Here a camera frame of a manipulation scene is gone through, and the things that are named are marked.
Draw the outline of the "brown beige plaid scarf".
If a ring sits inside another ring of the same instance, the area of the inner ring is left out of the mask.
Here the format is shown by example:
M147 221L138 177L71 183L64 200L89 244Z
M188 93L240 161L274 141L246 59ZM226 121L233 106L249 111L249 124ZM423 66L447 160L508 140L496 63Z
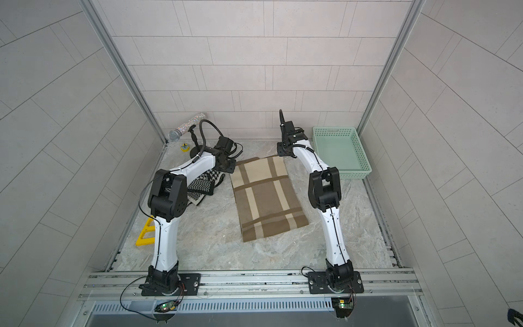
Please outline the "brown beige plaid scarf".
M251 158L231 175L242 241L273 237L309 225L283 158Z

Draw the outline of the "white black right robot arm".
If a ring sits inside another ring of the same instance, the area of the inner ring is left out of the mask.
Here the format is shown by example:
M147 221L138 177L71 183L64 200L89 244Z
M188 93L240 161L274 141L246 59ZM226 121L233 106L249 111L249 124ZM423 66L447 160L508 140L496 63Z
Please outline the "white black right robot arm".
M281 141L277 143L278 156L299 159L309 173L309 202L321 216L326 240L328 285L333 290L342 290L354 280L354 266L340 224L342 192L339 171L320 159L305 131L285 120L282 110L279 111L279 121Z

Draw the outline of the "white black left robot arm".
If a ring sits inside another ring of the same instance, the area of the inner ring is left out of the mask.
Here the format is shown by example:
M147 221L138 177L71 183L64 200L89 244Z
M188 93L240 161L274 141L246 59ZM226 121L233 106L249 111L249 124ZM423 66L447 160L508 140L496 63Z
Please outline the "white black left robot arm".
M237 148L236 142L221 136L213 148L203 144L183 165L155 173L147 201L155 219L155 259L148 270L151 283L173 284L178 280L178 226L189 203L188 186L209 170L233 173Z

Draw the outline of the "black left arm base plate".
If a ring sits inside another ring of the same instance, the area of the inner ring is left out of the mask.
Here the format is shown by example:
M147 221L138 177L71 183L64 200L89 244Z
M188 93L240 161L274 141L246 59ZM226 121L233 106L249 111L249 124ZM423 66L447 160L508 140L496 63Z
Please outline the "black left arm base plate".
M146 282L139 285L139 289L142 296L195 296L201 277L199 273L182 273L163 280L148 276Z

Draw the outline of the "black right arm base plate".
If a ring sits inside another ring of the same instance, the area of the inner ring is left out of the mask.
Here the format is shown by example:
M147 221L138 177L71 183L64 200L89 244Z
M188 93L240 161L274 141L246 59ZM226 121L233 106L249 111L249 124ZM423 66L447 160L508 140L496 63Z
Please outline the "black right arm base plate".
M358 271L353 277L331 277L326 272L309 271L305 274L311 294L362 294L364 286Z

